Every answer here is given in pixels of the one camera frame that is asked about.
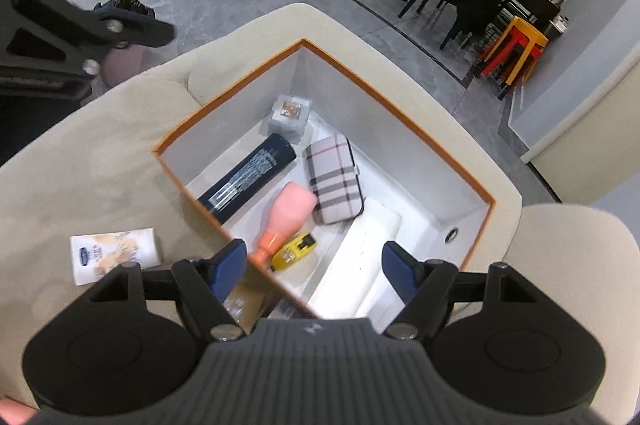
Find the operator hand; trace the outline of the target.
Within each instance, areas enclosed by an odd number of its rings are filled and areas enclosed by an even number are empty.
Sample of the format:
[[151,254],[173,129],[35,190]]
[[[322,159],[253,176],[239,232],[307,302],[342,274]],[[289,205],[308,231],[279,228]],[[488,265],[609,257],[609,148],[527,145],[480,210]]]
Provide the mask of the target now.
[[26,425],[36,414],[37,409],[24,405],[11,398],[0,399],[0,419],[6,425]]

